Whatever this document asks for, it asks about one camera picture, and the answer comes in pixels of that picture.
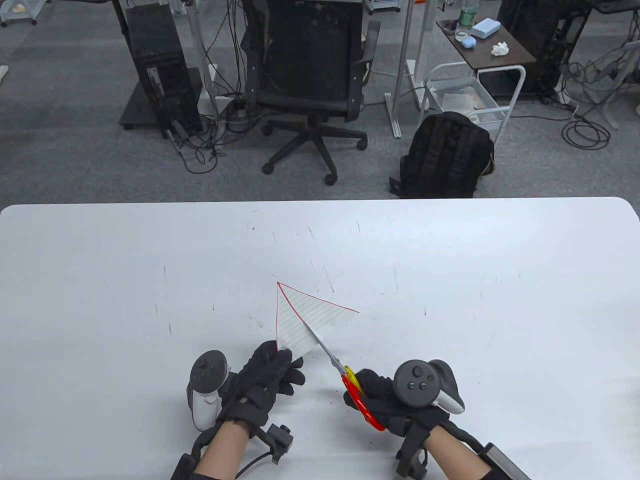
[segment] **red scissors handle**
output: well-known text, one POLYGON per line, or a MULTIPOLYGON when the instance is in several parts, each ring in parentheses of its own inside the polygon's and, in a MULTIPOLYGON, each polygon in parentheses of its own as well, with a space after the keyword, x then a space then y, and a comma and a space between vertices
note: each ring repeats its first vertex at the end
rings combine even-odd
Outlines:
POLYGON ((380 424, 380 422, 376 420, 376 417, 373 416, 373 413, 371 413, 371 411, 367 408, 367 406, 364 405, 364 402, 362 401, 362 396, 360 396, 360 391, 358 390, 358 387, 352 384, 351 380, 349 380, 349 378, 347 378, 346 375, 341 375, 341 377, 342 377, 342 382, 344 383, 344 386, 347 387, 347 391, 349 392, 349 395, 353 399, 353 402, 356 404, 356 407, 358 407, 358 410, 360 410, 362 415, 364 415, 365 419, 367 419, 367 422, 369 422, 371 426, 376 430, 380 430, 380 431, 386 430, 380 424))

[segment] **gray carpet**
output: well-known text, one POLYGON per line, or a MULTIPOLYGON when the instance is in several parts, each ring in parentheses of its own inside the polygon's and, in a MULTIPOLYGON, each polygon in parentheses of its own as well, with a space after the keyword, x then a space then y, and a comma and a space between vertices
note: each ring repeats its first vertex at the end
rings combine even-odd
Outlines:
MULTIPOLYGON (((495 14, 498 1, 483 1, 495 14)), ((201 18, 210 42, 225 11, 224 2, 203 0, 201 18)), ((454 17, 456 12, 441 14, 454 17)), ((402 13, 365 15, 382 21, 374 69, 395 72, 402 39, 402 13)), ((629 15, 593 15, 573 56, 586 61, 619 45, 629 15)), ((414 15, 410 57, 415 55, 421 15, 414 15)), ((177 18, 187 61, 194 63, 187 20, 177 18)), ((430 44, 434 61, 458 60, 437 33, 430 44)), ((225 77, 235 79, 230 35, 223 30, 211 50, 225 77)), ((411 142, 417 109, 413 95, 399 107, 403 138, 395 140, 382 105, 366 107, 350 124, 369 134, 361 152, 353 141, 328 140, 339 169, 333 187, 323 183, 324 164, 312 145, 276 166, 270 177, 260 166, 290 138, 259 129, 225 149, 207 175, 185 171, 168 141, 156 131, 123 131, 120 114, 136 82, 136 72, 110 4, 54 0, 38 25, 11 22, 0 29, 0 64, 10 71, 0 84, 0 209, 11 204, 60 202, 192 202, 220 200, 305 200, 392 198, 387 179, 397 172, 411 142)), ((369 103, 393 89, 380 74, 366 87, 369 103)), ((403 90, 409 89, 409 83, 403 90)), ((627 199, 640 211, 640 95, 623 96, 613 108, 621 129, 604 150, 584 152, 560 137, 561 122, 510 121, 497 151, 497 171, 481 181, 478 196, 602 196, 627 199)), ((520 102, 516 115, 562 117, 535 102, 520 102)), ((594 120, 603 122, 599 114, 594 120)), ((192 158, 189 162, 196 168, 192 158)))

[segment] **tissue box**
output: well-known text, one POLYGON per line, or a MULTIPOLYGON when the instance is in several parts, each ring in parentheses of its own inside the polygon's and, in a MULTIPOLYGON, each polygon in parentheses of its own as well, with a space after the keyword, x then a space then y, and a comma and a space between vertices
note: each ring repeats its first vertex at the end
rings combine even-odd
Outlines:
POLYGON ((501 26, 501 23, 497 20, 485 19, 479 24, 473 26, 473 28, 471 29, 471 35, 482 38, 484 40, 485 38, 496 33, 501 26))

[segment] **black backpack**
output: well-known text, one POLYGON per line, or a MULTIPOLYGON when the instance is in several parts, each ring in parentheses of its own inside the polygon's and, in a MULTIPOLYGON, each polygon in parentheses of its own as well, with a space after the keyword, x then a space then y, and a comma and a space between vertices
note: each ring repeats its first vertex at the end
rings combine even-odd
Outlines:
POLYGON ((389 178, 401 198, 471 198, 478 178, 492 173, 489 132, 461 113, 429 115, 400 158, 400 181, 389 178))

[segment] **scissors blade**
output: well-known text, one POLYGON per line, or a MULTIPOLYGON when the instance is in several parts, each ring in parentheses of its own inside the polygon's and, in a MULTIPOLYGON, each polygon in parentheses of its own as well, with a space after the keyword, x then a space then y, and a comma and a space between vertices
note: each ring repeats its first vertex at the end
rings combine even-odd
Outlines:
POLYGON ((340 372, 340 375, 345 375, 347 373, 347 369, 344 368, 344 366, 340 363, 340 360, 333 353, 331 353, 331 351, 326 347, 326 345, 322 342, 322 340, 320 340, 320 337, 316 335, 316 333, 314 332, 314 329, 311 328, 311 326, 308 323, 304 321, 302 323, 305 324, 307 329, 311 332, 311 335, 314 336, 314 338, 316 339, 316 342, 318 342, 318 344, 322 347, 322 350, 324 350, 324 352, 329 357, 329 360, 331 360, 331 364, 340 372))

